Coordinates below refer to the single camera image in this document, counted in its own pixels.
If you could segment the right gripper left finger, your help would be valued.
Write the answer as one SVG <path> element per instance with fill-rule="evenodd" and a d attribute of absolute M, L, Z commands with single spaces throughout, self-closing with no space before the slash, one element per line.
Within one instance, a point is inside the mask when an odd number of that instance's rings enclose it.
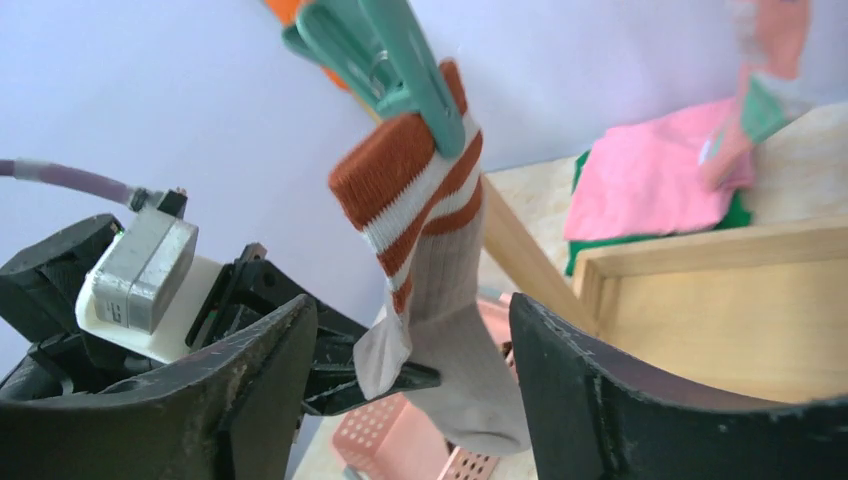
<path fill-rule="evenodd" d="M 281 479 L 315 345 L 301 295 L 97 394 L 1 405 L 5 479 Z"/>

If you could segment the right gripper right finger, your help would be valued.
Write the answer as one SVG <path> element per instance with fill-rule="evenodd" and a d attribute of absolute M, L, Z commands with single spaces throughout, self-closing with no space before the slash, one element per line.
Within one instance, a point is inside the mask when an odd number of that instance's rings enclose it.
<path fill-rule="evenodd" d="M 524 294 L 509 321 L 542 479 L 843 479 L 847 400 L 709 387 L 594 338 Z"/>

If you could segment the grey sock red stripes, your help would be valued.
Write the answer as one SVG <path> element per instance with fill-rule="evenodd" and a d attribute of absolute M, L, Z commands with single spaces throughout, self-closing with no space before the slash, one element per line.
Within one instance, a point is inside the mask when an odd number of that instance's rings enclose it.
<path fill-rule="evenodd" d="M 382 122 L 331 171 L 328 185 L 385 274 L 385 314 L 356 343 L 363 395 L 395 384 L 406 362 L 436 370 L 439 386 L 408 399 L 454 444 L 506 456 L 529 449 L 519 386 L 477 305 L 485 192 L 483 136 L 460 73 L 441 72 L 465 127 L 455 159 L 441 157 L 416 114 Z"/>

